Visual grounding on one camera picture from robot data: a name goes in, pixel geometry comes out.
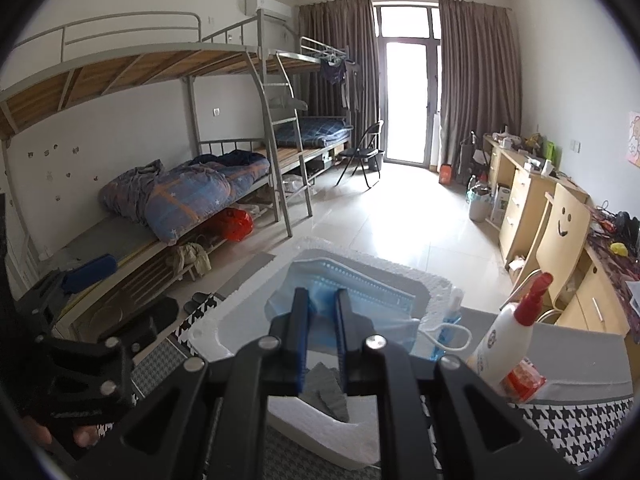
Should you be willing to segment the left hand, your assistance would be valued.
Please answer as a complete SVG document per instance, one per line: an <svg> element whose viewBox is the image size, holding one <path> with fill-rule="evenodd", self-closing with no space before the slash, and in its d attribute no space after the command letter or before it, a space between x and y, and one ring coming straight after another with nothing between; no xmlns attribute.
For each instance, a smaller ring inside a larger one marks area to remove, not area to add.
<svg viewBox="0 0 640 480"><path fill-rule="evenodd" d="M88 450L103 436L100 426L82 426L74 431L68 427L56 427L50 430L30 416L23 417L21 423L35 444L46 450L50 450L55 444L62 445L62 448L70 448L72 451Z"/></svg>

